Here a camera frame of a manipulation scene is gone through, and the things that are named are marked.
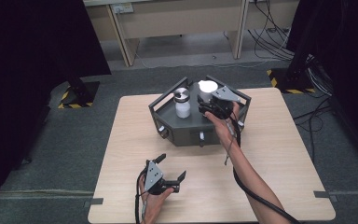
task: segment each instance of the yellow black tape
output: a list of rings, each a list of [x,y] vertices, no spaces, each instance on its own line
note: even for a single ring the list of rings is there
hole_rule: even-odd
[[[267,75],[269,77],[269,80],[271,81],[272,87],[277,87],[278,81],[275,78],[275,76],[272,75],[272,71],[268,70]],[[282,93],[314,93],[315,89],[303,89],[303,90],[281,90]]]
[[[62,98],[61,98],[61,102],[58,105],[59,109],[64,109],[64,108],[82,108],[82,107],[91,107],[92,106],[92,102],[88,102],[85,105],[79,105],[79,104],[64,104],[63,102],[66,100],[66,98],[68,97],[69,94],[69,90],[71,90],[70,87],[68,87],[68,89],[66,89],[65,93],[63,94]]]

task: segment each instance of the table top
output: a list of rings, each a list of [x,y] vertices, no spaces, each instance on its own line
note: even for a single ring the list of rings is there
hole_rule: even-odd
[[[331,220],[336,213],[324,191],[296,125],[275,88],[240,90],[252,97],[241,134],[241,148],[260,176],[280,199],[285,210],[298,220]],[[159,94],[120,99],[103,159],[93,204],[91,223],[134,223],[136,178],[145,160],[162,153],[167,158],[158,168],[164,179],[175,180],[184,170],[179,193],[164,204],[158,223],[213,223],[256,221],[245,193],[224,165],[220,145],[175,147],[156,131],[148,105]]]

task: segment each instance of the white lid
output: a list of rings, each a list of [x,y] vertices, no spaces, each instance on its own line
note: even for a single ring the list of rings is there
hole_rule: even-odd
[[[213,92],[217,90],[217,83],[211,80],[206,80],[206,81],[200,81],[199,82],[200,85],[200,90],[203,92]]]

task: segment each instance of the black cable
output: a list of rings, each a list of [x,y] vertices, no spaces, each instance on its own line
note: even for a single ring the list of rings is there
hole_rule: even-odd
[[[233,119],[232,117],[229,117],[229,119],[231,120],[232,126],[234,126],[234,131],[237,135],[237,144],[238,146],[241,146],[241,130],[238,125],[238,121],[237,119]]]
[[[314,132],[314,133],[317,133],[317,132],[319,132],[319,131],[323,128],[323,126],[324,126],[324,121],[323,121],[319,116],[320,116],[320,115],[314,116],[314,118],[317,118],[317,119],[320,121],[320,123],[321,123],[320,127],[319,127],[317,130],[308,130],[307,128],[305,128],[305,127],[302,126],[302,124],[304,124],[304,123],[306,123],[306,122],[309,122],[309,121],[310,121],[309,119],[306,119],[305,121],[296,124],[296,126],[302,128],[302,129],[305,130],[306,132]]]
[[[284,58],[280,58],[279,55],[275,55],[273,52],[269,51],[268,48],[265,48],[264,45],[260,44],[259,41],[258,41],[258,38],[255,38],[254,35],[251,33],[250,30],[248,30],[248,33],[251,35],[251,37],[254,39],[255,41],[255,46],[260,46],[261,48],[265,49],[266,51],[268,51],[270,54],[276,56],[276,57],[262,57],[262,56],[259,56],[256,51],[255,51],[255,56],[257,56],[258,58],[261,58],[261,59],[277,59],[277,60],[281,60],[281,61],[290,61],[289,59],[284,59]]]
[[[275,29],[277,29],[277,31],[281,31],[281,32],[284,34],[284,31],[281,29],[281,27],[279,27],[279,26],[274,22],[274,20],[272,19],[272,15],[271,15],[270,10],[269,10],[269,0],[267,1],[268,14],[266,14],[266,13],[257,5],[257,1],[255,1],[255,7],[256,7],[261,13],[263,13],[264,16],[266,16],[267,20],[270,21],[270,22],[274,25],[274,27],[275,27]]]
[[[313,142],[313,131],[312,131],[312,118],[318,113],[319,107],[324,104],[330,97],[321,101],[321,103],[316,107],[315,111],[310,115],[310,119],[308,120],[309,128],[310,128],[310,151],[311,151],[311,160],[312,163],[315,163],[315,143]]]
[[[333,81],[325,74],[322,67],[319,67],[315,64],[314,68],[317,69],[316,72],[313,70],[313,68],[308,68],[310,80],[319,90],[329,96],[332,96],[334,94],[334,88],[332,85]]]
[[[328,107],[330,107],[330,105],[320,108],[319,111],[322,111],[322,110],[324,110],[324,109],[326,109],[326,108],[328,108]],[[293,118],[293,120],[304,118],[304,117],[306,117],[307,115],[312,114],[313,112],[314,112],[314,110],[312,110],[311,112],[305,113],[305,114],[303,114],[303,115],[297,116],[297,117]]]
[[[317,95],[317,96],[314,96],[314,95],[311,95],[309,92],[305,92],[308,96],[312,97],[312,98],[315,98],[315,99],[319,99],[319,98],[322,98],[324,96],[326,96],[327,94],[326,93],[322,93],[321,95]]]
[[[257,39],[261,39],[261,40],[263,40],[264,42],[266,42],[266,44],[271,45],[273,48],[279,49],[279,48],[277,48],[275,45],[269,43],[267,40],[265,40],[263,37],[261,37],[261,34],[259,34],[256,30],[254,30],[254,32],[255,32],[255,34],[258,36]],[[292,59],[289,58],[288,56],[283,55],[283,54],[281,54],[280,52],[278,52],[276,49],[271,49],[271,48],[267,47],[266,44],[263,43],[263,46],[264,46],[265,48],[274,51],[276,54],[278,54],[280,57],[282,57],[282,58],[284,58],[284,59],[286,59],[286,60],[292,60]]]
[[[223,36],[225,36],[226,39],[229,40],[228,36],[226,35],[226,31],[223,32]]]
[[[272,42],[274,42],[276,44],[276,45],[273,45],[276,49],[279,49],[282,52],[284,52],[285,54],[288,54],[292,57],[295,56],[295,54],[292,51],[286,49],[286,47],[284,47],[283,45],[280,45],[280,43],[278,43],[274,38],[272,38],[272,36],[269,34],[269,30],[267,30],[266,33],[269,36],[269,38],[272,40]]]
[[[139,194],[139,180],[141,179],[141,176],[146,173],[146,168],[141,171],[141,173],[138,175],[138,178],[136,178],[136,195],[135,195],[135,223],[140,224],[139,221],[139,197],[141,197],[142,194]]]

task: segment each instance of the clear bottle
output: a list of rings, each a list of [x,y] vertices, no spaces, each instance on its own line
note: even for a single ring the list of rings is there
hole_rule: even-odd
[[[179,88],[173,92],[176,115],[185,119],[190,116],[190,92],[186,88]]]

